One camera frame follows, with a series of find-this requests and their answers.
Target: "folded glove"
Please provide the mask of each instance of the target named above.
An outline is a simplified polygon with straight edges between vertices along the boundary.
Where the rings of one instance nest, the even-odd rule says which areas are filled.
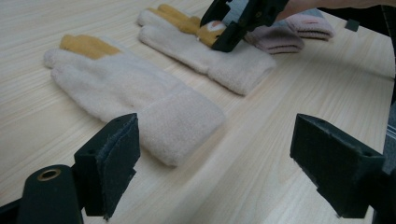
[[[329,40],[335,35],[332,26],[316,8],[287,17],[285,21],[299,37]]]
[[[140,144],[178,166],[225,120],[204,96],[111,40],[66,35],[44,63],[89,114],[110,121],[137,113]]]
[[[304,41],[284,21],[272,26],[259,26],[245,35],[246,41],[270,54],[297,53],[304,48]]]
[[[244,41],[229,53],[210,49],[150,10],[140,13],[138,23],[143,26],[140,41],[241,95],[250,93],[276,66],[269,54]]]

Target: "wooden table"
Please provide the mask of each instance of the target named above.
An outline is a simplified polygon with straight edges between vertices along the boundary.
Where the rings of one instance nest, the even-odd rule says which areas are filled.
[[[168,3],[203,16],[212,1],[0,2],[0,204],[21,197],[32,172],[74,163],[104,123],[50,78],[47,49],[65,34],[105,35],[179,77],[215,102],[226,124],[182,166],[147,152],[110,223],[371,223],[338,218],[290,158],[297,113],[326,119],[378,151],[384,146],[394,61],[390,39],[326,15],[329,42],[305,40],[247,97],[237,96],[137,40],[138,13]],[[105,223],[85,217],[86,223]]]

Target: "person's hand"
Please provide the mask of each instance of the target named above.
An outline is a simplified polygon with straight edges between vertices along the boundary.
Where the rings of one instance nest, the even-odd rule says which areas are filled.
[[[277,20],[283,20],[293,14],[316,7],[326,8],[367,8],[377,5],[396,7],[395,0],[289,0],[285,9],[279,13]]]

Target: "black mount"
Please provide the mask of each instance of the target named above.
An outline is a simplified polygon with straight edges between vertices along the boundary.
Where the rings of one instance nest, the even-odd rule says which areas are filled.
[[[111,120],[75,154],[75,164],[31,174],[21,199],[0,207],[1,223],[83,223],[109,219],[135,174],[140,157],[136,114]]]

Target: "wood grain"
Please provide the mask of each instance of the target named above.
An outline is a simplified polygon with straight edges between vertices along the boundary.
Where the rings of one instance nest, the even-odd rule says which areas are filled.
[[[338,218],[290,158],[297,113],[330,123],[382,151],[393,86],[390,39],[327,15],[337,35],[305,40],[247,97],[237,96],[137,40],[138,13],[168,3],[202,16],[212,1],[0,2],[0,205],[21,197],[25,178],[73,154],[105,124],[50,79],[44,52],[65,34],[105,35],[215,102],[226,124],[182,166],[146,151],[110,223],[371,223]],[[105,223],[85,217],[86,223]]]

